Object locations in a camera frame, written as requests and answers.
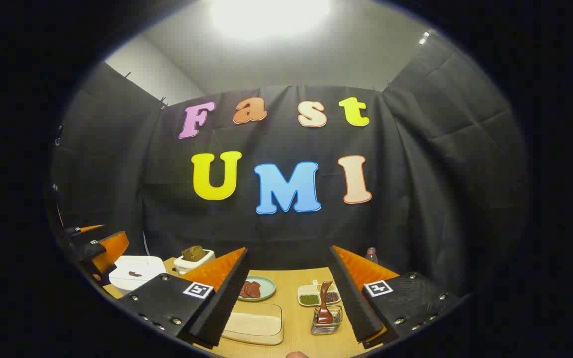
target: wire basket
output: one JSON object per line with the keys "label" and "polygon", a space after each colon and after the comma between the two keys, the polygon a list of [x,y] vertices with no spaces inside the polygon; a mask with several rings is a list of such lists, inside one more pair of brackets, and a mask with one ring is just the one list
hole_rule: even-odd
{"label": "wire basket", "polygon": [[327,310],[333,316],[333,323],[319,324],[318,313],[320,313],[321,306],[315,308],[313,313],[313,322],[311,325],[311,333],[314,335],[330,335],[331,333],[337,331],[339,325],[342,323],[342,306],[337,304],[327,305]]}

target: green plate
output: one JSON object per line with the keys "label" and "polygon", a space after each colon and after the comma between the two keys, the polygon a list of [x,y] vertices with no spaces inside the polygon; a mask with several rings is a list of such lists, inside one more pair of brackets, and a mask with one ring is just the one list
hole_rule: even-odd
{"label": "green plate", "polygon": [[247,281],[249,282],[257,282],[260,284],[260,297],[258,298],[244,298],[242,296],[238,296],[240,301],[262,301],[263,299],[268,299],[273,295],[276,291],[276,284],[273,283],[270,279],[262,276],[247,276]]}

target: ceiling light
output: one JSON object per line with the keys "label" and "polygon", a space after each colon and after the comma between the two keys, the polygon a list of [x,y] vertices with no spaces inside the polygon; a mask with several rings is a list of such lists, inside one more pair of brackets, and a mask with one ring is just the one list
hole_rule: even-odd
{"label": "ceiling light", "polygon": [[303,34],[330,12],[328,0],[212,0],[214,25],[240,41]]}

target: ceiling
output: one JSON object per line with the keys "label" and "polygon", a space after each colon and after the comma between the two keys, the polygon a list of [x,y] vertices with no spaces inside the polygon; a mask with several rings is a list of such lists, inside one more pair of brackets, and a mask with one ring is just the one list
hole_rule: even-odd
{"label": "ceiling", "polygon": [[245,10],[218,18],[220,4],[200,0],[150,27],[145,37],[205,94],[279,84],[382,90],[429,30],[400,9],[370,0],[328,0],[326,14],[309,6],[316,1],[302,3],[296,13]]}

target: brown spatula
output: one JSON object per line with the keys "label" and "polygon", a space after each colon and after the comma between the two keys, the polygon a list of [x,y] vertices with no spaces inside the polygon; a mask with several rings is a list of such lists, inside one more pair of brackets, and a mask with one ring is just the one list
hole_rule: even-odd
{"label": "brown spatula", "polygon": [[333,323],[333,315],[326,308],[326,292],[332,283],[333,281],[325,281],[320,288],[320,299],[322,301],[322,306],[320,307],[320,313],[318,313],[318,324]]}

